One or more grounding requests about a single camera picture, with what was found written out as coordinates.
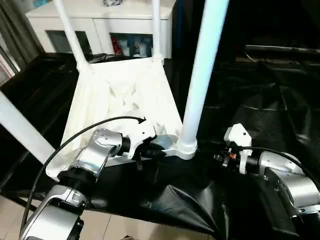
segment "tiled floor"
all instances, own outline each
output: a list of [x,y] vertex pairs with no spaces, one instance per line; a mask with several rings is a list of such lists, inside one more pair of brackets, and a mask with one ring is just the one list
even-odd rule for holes
[[[35,206],[39,201],[32,201]],[[0,196],[0,240],[17,240],[24,208]],[[123,216],[85,211],[80,240],[214,240],[206,234]]]

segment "black wire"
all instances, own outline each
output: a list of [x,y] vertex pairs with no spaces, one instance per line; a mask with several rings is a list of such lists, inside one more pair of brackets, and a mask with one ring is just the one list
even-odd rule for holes
[[27,222],[29,209],[30,209],[31,201],[32,201],[35,189],[36,189],[36,185],[37,185],[37,183],[38,183],[43,171],[46,169],[46,167],[50,163],[50,161],[57,155],[58,152],[60,152],[67,144],[69,144],[72,140],[74,140],[79,135],[83,134],[84,132],[86,132],[86,131],[88,131],[88,130],[96,127],[96,126],[99,126],[101,124],[104,124],[104,123],[107,123],[107,122],[111,122],[111,121],[114,121],[114,120],[119,120],[119,119],[133,119],[133,120],[137,120],[139,122],[139,124],[142,123],[143,121],[145,121],[145,119],[142,119],[142,118],[139,118],[139,117],[135,117],[135,116],[117,116],[117,117],[112,117],[112,118],[97,122],[95,124],[92,124],[92,125],[84,128],[83,130],[79,131],[78,133],[76,133],[75,135],[70,137],[67,141],[65,141],[59,148],[57,148],[50,155],[50,157],[45,161],[45,163],[43,164],[42,168],[40,169],[38,175],[36,176],[36,178],[34,180],[31,192],[30,192],[29,197],[28,197],[28,201],[27,201],[25,209],[24,209],[22,222],[21,222],[21,228],[20,228],[20,234],[22,234],[23,228],[24,228],[24,226],[26,225],[26,222]]
[[291,162],[293,162],[294,164],[296,164],[299,168],[302,169],[302,171],[304,172],[304,174],[310,178],[314,185],[316,186],[316,188],[318,189],[318,191],[320,192],[320,184],[318,182],[318,180],[313,176],[313,174],[308,170],[306,169],[305,166],[303,166],[299,161],[297,161],[296,159],[294,159],[292,156],[289,156],[283,152],[280,152],[280,151],[276,151],[276,150],[273,150],[273,149],[269,149],[269,148],[266,148],[266,147],[260,147],[260,146],[241,146],[240,147],[241,150],[262,150],[262,151],[268,151],[268,152],[272,152],[274,154],[278,154],[288,160],[290,160]]

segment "silver robotic arm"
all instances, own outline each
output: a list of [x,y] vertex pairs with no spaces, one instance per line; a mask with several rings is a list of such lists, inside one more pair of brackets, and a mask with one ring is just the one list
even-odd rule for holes
[[240,123],[228,128],[224,141],[227,143],[225,152],[215,155],[221,166],[241,174],[260,176],[273,184],[290,217],[320,211],[319,190],[296,164],[300,163],[296,157],[282,152],[280,155],[271,152],[271,149],[253,152],[252,149],[258,150],[259,147],[249,149],[251,137]]
[[59,184],[28,219],[19,239],[78,240],[84,226],[80,216],[108,158],[123,153],[132,158],[139,145],[155,136],[148,121],[140,123],[128,137],[105,128],[96,129],[69,168],[58,175]]

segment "black tablecloth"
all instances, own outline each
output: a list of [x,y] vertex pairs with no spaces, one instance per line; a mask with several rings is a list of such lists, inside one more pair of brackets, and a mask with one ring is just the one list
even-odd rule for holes
[[[166,60],[164,69],[182,117],[192,64]],[[48,54],[1,90],[57,147],[77,78],[71,56]],[[227,127],[242,123],[253,146],[291,153],[318,176],[319,83],[315,67],[217,65],[200,121],[200,149],[205,149],[204,142],[221,142]],[[25,195],[41,164],[4,129],[0,137],[1,151],[7,153],[0,172],[1,191]],[[137,172],[136,164],[131,163],[106,168],[89,208],[189,228],[217,239],[300,239],[296,220],[288,219],[268,182],[222,170],[206,151],[188,161],[177,157],[148,160],[143,167],[143,172]],[[44,177],[37,192],[46,192],[53,184]]]

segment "white pole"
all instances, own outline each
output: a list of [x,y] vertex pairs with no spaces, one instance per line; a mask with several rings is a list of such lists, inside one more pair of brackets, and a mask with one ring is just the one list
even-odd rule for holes
[[62,0],[54,0],[55,7],[59,13],[60,19],[63,23],[64,32],[66,35],[66,38],[68,39],[68,42],[70,44],[71,50],[73,52],[74,58],[77,63],[77,69],[78,71],[85,70],[87,67],[89,67],[89,63],[87,62],[85,55],[81,49],[79,40],[77,38],[77,35],[72,28],[72,25],[70,23],[70,19],[66,13],[64,4]]
[[160,0],[152,0],[152,24],[153,24],[153,55],[154,61],[164,59],[161,52],[161,13],[160,13]]
[[0,124],[42,164],[55,151],[1,91]]
[[206,0],[195,53],[191,82],[177,141],[177,155],[191,159],[197,149],[197,132],[211,73],[218,51],[229,0]]

